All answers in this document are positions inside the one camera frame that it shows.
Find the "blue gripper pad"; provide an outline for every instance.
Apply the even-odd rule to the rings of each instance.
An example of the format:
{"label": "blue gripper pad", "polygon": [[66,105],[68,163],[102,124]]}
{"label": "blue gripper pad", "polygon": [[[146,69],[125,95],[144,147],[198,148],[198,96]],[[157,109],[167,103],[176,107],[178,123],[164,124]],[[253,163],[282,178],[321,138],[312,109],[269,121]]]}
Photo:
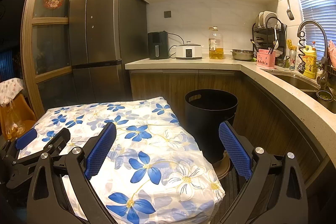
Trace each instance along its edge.
{"label": "blue gripper pad", "polygon": [[251,175],[251,159],[225,122],[219,125],[219,138],[228,152],[239,175],[248,180]]}
{"label": "blue gripper pad", "polygon": [[103,165],[103,162],[107,157],[114,140],[116,139],[117,131],[116,126],[113,123],[108,123],[104,127],[103,131],[103,135],[92,149],[86,160],[86,170],[84,175],[88,180],[98,174],[100,167]]}
{"label": "blue gripper pad", "polygon": [[17,150],[24,149],[28,144],[30,144],[37,137],[37,131],[35,128],[29,130],[26,134],[22,135],[16,140],[15,147]]}

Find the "window blind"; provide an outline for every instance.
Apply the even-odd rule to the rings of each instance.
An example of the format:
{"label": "window blind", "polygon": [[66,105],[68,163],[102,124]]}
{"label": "window blind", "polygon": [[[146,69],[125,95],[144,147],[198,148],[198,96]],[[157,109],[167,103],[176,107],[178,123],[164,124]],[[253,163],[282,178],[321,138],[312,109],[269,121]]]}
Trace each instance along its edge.
{"label": "window blind", "polygon": [[[303,18],[320,23],[327,34],[327,38],[336,42],[336,0],[300,0]],[[305,26],[307,44],[316,42],[318,60],[324,54],[324,39],[318,27],[312,24]]]}

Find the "orange chair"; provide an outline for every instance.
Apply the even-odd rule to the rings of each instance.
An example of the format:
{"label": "orange chair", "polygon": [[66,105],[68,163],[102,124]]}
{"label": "orange chair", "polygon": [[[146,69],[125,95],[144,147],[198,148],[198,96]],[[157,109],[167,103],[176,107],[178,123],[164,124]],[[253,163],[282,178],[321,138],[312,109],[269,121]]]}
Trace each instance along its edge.
{"label": "orange chair", "polygon": [[[27,104],[22,93],[19,93],[14,98],[14,111],[18,114],[19,118],[21,118],[23,124],[25,125],[25,133],[28,132],[33,125],[37,122],[37,118],[35,113],[31,110],[29,105]],[[6,107],[0,106],[0,123],[1,123],[1,132],[3,136],[6,135],[5,132],[5,124],[6,124],[6,113],[9,110],[9,104]]]}

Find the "gray refrigerator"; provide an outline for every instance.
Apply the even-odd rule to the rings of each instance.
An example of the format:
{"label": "gray refrigerator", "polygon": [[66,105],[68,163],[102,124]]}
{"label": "gray refrigerator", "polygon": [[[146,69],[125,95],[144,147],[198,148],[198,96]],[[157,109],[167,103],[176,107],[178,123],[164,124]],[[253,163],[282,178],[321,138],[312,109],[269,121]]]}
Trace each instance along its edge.
{"label": "gray refrigerator", "polygon": [[70,0],[69,43],[80,104],[132,100],[125,64],[148,57],[143,0]]}

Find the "yellow jug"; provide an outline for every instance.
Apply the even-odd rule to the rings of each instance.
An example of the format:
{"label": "yellow jug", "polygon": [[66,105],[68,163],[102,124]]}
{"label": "yellow jug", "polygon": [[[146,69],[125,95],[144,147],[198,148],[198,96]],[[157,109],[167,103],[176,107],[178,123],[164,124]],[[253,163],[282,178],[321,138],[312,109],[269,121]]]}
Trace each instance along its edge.
{"label": "yellow jug", "polygon": [[306,62],[306,70],[303,75],[311,79],[315,79],[317,59],[316,50],[312,46],[306,45],[303,52],[305,53],[305,56],[302,56],[302,59]]}

